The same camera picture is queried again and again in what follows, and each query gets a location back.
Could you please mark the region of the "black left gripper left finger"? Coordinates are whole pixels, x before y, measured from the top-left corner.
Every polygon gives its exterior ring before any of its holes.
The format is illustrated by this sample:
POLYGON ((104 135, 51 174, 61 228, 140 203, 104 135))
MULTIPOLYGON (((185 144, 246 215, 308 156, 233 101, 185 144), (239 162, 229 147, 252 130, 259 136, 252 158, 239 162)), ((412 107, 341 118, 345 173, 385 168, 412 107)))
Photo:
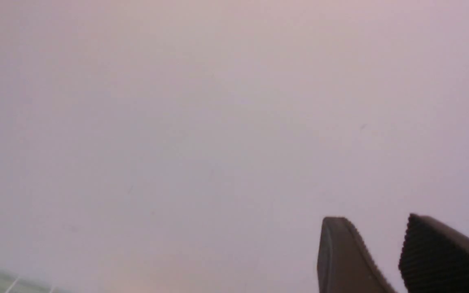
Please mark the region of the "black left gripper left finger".
POLYGON ((345 217, 322 221, 318 251, 320 293, 395 293, 359 231, 345 217))

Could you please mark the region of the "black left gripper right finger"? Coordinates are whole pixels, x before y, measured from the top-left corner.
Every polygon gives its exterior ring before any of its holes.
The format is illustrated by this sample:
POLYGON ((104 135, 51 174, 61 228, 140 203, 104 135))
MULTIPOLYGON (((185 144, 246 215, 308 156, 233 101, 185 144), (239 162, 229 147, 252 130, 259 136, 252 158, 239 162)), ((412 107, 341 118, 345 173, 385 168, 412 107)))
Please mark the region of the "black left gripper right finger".
POLYGON ((411 213, 398 268, 409 293, 469 293, 469 237, 411 213))

